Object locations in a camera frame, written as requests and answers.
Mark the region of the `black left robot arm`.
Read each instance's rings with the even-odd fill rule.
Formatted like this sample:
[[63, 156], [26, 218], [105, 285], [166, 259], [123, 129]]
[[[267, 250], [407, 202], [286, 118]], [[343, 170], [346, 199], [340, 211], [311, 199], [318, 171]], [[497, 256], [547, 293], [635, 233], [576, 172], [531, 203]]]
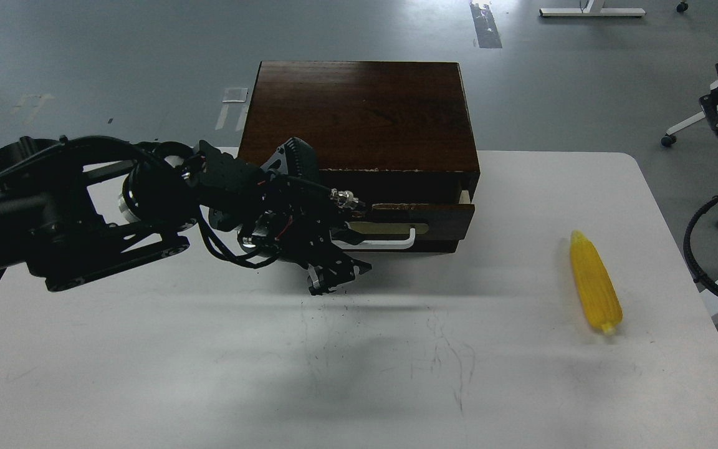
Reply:
[[322, 184], [316, 152], [290, 138], [263, 165], [200, 140], [131, 143], [108, 136], [22, 137], [0, 148], [0, 279], [25, 264], [62, 292], [189, 248], [197, 226], [211, 256], [245, 268], [305, 268], [312, 295], [355, 281], [365, 205]]

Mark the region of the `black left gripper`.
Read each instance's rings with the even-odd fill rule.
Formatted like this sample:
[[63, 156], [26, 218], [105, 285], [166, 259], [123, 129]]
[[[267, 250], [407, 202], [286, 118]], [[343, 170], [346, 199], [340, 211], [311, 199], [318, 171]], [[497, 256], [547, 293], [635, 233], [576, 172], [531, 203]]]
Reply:
[[200, 140], [196, 201], [209, 210], [198, 216], [203, 244], [220, 261], [298, 264], [312, 296], [371, 271], [333, 243], [359, 245], [366, 236], [341, 220], [341, 191], [322, 184], [316, 151], [304, 140], [283, 142], [261, 166]]

